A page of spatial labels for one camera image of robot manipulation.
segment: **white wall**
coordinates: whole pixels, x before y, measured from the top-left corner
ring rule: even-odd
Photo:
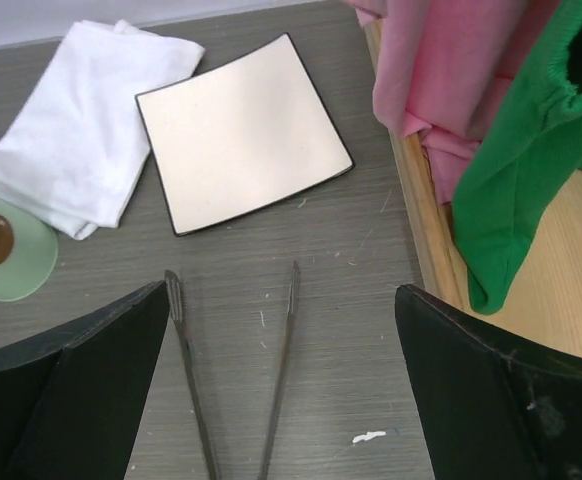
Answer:
[[[0,0],[0,46],[63,36],[78,20],[136,25],[309,0]]]

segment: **white square plate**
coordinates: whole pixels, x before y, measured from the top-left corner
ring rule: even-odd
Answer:
[[[340,175],[353,161],[288,35],[137,96],[177,235]]]

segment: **green sweater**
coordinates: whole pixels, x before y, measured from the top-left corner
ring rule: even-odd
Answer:
[[[453,197],[455,243],[475,311],[502,307],[544,210],[578,168],[582,0],[563,0]]]

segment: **folded white towel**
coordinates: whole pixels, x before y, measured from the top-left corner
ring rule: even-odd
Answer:
[[[135,95],[203,53],[124,21],[74,24],[0,140],[0,198],[77,240],[117,227],[149,153]]]

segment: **pink towel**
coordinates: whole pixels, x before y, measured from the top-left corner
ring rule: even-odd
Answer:
[[[453,191],[559,0],[348,0],[384,18],[374,112],[420,133],[439,203]]]

